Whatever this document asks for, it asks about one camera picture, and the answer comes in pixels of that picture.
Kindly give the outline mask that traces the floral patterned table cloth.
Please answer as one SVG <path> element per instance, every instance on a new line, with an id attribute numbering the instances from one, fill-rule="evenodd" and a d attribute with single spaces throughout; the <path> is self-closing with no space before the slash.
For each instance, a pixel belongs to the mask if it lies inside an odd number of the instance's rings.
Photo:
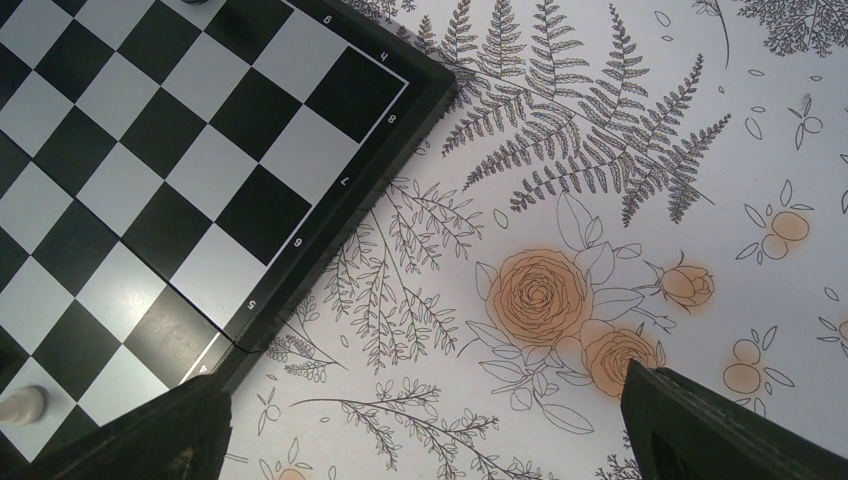
<path id="1" fill-rule="evenodd" d="M 847 451 L 843 1 L 358 1 L 447 114 L 238 390 L 225 479 L 636 479 L 629 362 Z"/>

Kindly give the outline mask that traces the white chess pawn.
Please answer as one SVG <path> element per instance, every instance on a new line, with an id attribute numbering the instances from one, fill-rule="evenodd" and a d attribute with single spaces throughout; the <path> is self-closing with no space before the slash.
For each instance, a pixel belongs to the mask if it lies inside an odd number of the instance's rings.
<path id="1" fill-rule="evenodd" d="M 45 394 L 35 386 L 14 390 L 1 401 L 1 422 L 24 426 L 38 421 L 46 408 Z"/>

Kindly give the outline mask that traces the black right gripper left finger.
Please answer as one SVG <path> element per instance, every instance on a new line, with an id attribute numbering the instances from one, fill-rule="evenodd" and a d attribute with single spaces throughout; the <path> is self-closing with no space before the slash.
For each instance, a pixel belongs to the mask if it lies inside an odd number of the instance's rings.
<path id="1" fill-rule="evenodd" d="M 198 375 L 26 467 L 28 479 L 217 479 L 231 396 Z"/>

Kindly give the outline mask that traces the black white chessboard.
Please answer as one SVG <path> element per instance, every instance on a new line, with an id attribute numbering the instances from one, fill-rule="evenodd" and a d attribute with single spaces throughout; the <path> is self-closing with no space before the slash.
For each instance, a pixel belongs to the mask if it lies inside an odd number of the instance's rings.
<path id="1" fill-rule="evenodd" d="M 239 363 L 454 76 L 339 1 L 1 5 L 1 466 Z"/>

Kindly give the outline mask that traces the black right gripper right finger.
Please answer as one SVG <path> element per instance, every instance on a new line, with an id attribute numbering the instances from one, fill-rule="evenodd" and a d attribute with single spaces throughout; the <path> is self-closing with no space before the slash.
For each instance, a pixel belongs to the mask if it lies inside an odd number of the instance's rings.
<path id="1" fill-rule="evenodd" d="M 669 368 L 628 364 L 620 409 L 645 479 L 844 479 L 846 458 Z"/>

